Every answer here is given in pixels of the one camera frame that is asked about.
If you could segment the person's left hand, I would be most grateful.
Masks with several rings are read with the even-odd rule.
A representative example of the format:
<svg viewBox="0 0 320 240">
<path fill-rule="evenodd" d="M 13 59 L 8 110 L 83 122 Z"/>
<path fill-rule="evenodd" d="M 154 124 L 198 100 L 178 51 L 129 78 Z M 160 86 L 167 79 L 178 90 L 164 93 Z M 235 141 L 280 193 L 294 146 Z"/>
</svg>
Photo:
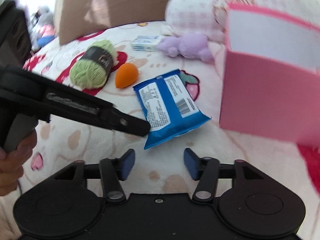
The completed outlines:
<svg viewBox="0 0 320 240">
<path fill-rule="evenodd" d="M 1 148 L 1 197 L 16 190 L 18 180 L 23 176 L 23 164 L 32 156 L 37 144 L 37 134 L 33 130 L 17 146 L 16 150 L 5 152 Z"/>
</svg>

